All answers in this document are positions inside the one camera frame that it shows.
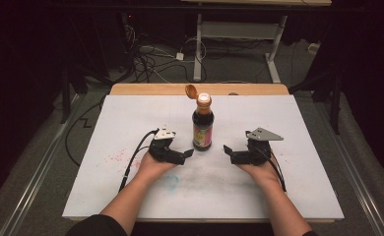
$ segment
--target floor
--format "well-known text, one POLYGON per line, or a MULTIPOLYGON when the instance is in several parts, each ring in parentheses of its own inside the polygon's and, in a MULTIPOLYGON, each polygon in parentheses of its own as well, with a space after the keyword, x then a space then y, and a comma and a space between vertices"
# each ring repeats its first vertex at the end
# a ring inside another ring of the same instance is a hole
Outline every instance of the floor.
MULTIPOLYGON (((270 41, 206 40, 205 43, 204 83, 271 82, 263 57, 270 49, 270 41)), ((314 56, 306 51, 308 45, 301 41, 279 48, 275 63, 282 83, 288 88, 302 82, 309 70, 314 56)), ((194 58, 189 48, 187 44, 182 48, 184 61, 194 58)), ((141 49, 142 58, 153 70, 146 73, 138 61, 138 71, 122 83, 187 83, 193 76, 192 63, 169 63, 179 50, 159 43, 145 45, 141 49)), ((122 73, 118 68, 110 69, 112 79, 122 73)), ((0 235, 64 235, 75 223, 61 217, 78 172, 69 153, 76 162, 83 159, 100 113, 93 105, 109 92, 108 87, 93 78, 87 78, 87 84, 87 94, 72 92, 72 113, 66 124, 60 124, 63 106, 61 97, 57 97, 56 110, 33 136, 2 187, 0 235), (78 122, 80 117, 84 118, 83 122, 78 122)), ((312 227, 319 235, 384 235, 383 168, 364 140, 344 95, 339 117, 341 133, 337 136, 328 123, 329 104, 314 103, 310 94, 300 91, 295 98, 345 214, 343 220, 327 224, 313 222, 312 227)), ((270 235, 271 230, 268 224, 139 223, 133 232, 133 235, 152 234, 270 235)))

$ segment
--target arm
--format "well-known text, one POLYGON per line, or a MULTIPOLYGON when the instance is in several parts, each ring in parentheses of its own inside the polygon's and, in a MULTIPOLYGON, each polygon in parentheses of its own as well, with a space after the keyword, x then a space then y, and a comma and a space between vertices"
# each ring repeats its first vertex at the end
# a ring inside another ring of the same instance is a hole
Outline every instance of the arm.
POLYGON ((298 235, 311 231, 311 227, 282 190, 278 176, 269 162, 260 166, 237 165, 247 172, 262 189, 266 198, 270 221, 277 236, 298 235))
POLYGON ((147 191, 164 172, 175 166, 171 163, 157 162, 146 152, 136 176, 100 214, 114 218, 130 235, 147 191))

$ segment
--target bottle label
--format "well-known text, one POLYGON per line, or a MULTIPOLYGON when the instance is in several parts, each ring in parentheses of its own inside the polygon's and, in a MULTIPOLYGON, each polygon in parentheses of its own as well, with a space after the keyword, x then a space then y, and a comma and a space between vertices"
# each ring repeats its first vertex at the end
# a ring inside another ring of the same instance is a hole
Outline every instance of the bottle label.
POLYGON ((193 143, 201 148, 205 148, 211 144, 213 126, 202 129, 197 125, 193 126, 193 143))

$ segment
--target person's right arm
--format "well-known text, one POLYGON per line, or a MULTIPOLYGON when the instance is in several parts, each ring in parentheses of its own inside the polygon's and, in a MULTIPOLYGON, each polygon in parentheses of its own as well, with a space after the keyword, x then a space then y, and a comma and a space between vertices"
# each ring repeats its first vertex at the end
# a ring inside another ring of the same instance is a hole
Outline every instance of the person's right arm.
POLYGON ((246 164, 237 166, 247 172, 261 188, 276 236, 301 236, 312 230, 285 194, 278 175, 269 162, 260 166, 246 164))

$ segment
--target person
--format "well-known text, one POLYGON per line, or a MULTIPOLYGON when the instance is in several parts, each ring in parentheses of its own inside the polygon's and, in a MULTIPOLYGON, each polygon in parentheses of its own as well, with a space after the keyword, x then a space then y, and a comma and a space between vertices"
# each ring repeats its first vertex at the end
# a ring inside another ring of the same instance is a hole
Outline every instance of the person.
MULTIPOLYGON (((146 152, 137 174, 125 188, 99 214, 76 223, 66 235, 131 235, 148 190, 162 174, 175 166, 158 162, 146 152)), ((275 235, 316 235, 283 191, 271 164, 266 162, 260 166, 237 166, 247 172, 261 188, 275 235)))

